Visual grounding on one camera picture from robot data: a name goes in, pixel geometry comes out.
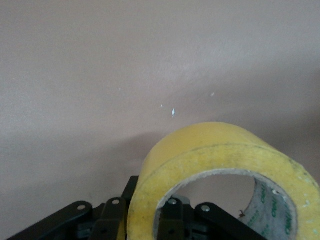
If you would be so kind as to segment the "brown table cover sheet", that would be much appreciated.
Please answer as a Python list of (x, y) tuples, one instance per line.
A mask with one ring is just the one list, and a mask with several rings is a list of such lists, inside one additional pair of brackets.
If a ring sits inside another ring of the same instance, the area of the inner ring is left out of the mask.
[(0, 0), (0, 240), (242, 127), (320, 184), (320, 0)]

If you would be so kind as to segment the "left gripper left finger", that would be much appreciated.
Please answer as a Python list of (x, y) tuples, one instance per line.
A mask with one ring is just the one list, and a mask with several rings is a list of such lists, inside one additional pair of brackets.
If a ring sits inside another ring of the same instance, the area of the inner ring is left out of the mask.
[(121, 196), (98, 207), (76, 201), (7, 240), (128, 240), (127, 216), (138, 176), (131, 176)]

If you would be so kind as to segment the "yellow packing tape roll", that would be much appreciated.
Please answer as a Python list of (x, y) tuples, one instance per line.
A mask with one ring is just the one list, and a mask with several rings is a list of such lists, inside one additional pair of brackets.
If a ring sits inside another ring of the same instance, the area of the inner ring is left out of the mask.
[(251, 132), (222, 122), (182, 128), (152, 148), (129, 206), (129, 240), (156, 240), (165, 202), (179, 188), (213, 175), (254, 178), (253, 197), (239, 221), (267, 240), (320, 240), (314, 178)]

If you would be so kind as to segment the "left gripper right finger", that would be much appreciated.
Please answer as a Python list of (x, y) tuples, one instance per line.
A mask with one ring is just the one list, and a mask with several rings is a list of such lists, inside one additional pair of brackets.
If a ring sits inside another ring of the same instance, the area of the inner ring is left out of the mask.
[(193, 208), (174, 197), (160, 210), (159, 240), (252, 240), (252, 231), (213, 203)]

